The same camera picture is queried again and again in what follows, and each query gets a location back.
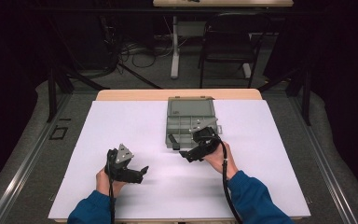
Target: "white paper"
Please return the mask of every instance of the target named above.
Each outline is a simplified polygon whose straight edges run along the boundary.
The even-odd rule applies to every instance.
[[[296,180],[265,101],[214,100],[220,137],[229,142],[237,166],[260,179],[271,198],[290,217],[310,210]],[[128,184],[116,204],[117,219],[217,219],[233,217],[221,175],[206,161],[189,163],[165,145],[167,101],[92,104],[65,178],[48,218],[67,218],[95,189],[95,175],[108,149],[124,144],[133,170],[146,165],[142,184]]]

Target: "gray case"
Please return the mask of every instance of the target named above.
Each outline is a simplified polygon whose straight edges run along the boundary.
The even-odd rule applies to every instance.
[[[165,143],[172,148],[171,134],[180,148],[193,148],[197,143],[193,141],[190,129],[200,120],[215,118],[213,98],[170,98],[168,101],[167,131]],[[217,133],[216,122],[208,125]]]

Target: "blue sleeve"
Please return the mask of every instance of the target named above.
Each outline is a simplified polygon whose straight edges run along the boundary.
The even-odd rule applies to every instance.
[[[80,201],[69,215],[68,224],[73,223],[110,224],[110,198],[94,190],[87,199]]]
[[[238,171],[227,183],[231,201],[246,224],[293,223],[271,200],[269,190],[258,179]]]

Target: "table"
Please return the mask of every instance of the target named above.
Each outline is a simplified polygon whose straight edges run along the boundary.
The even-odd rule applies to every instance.
[[[48,218],[66,221],[76,204],[95,188],[95,174],[104,165],[107,150],[123,143],[135,155],[129,168],[149,165],[149,170],[142,184],[128,185],[120,192],[117,221],[234,220],[221,175],[207,162],[188,163],[166,147],[167,99],[172,96],[212,96],[218,124],[223,127],[220,136],[230,143],[237,165],[262,180],[273,202],[290,217],[310,216],[259,91],[205,89],[100,91]]]
[[[155,7],[291,7],[292,0],[200,0],[189,2],[187,0],[154,0]],[[178,20],[173,16],[172,22],[173,56],[171,78],[179,76],[179,48],[178,48]],[[244,73],[250,74],[248,64],[245,64]]]

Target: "person's right hand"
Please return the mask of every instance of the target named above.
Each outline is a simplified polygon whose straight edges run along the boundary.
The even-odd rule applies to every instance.
[[[104,172],[104,168],[98,172],[98,174],[96,175],[97,178],[97,187],[96,189],[101,193],[104,194],[106,196],[109,196],[109,177],[108,175]],[[118,194],[120,193],[121,189],[124,187],[124,185],[126,185],[126,182],[121,182],[121,181],[113,181],[113,195],[116,198],[118,196]]]
[[[232,157],[231,148],[229,144],[226,142],[223,143],[225,144],[227,150],[227,179],[231,179],[231,177],[238,172],[238,168],[235,165],[235,161]],[[203,159],[210,163],[217,172],[219,172],[220,174],[223,173],[224,154],[222,144],[219,144],[219,146],[213,153],[206,155]]]

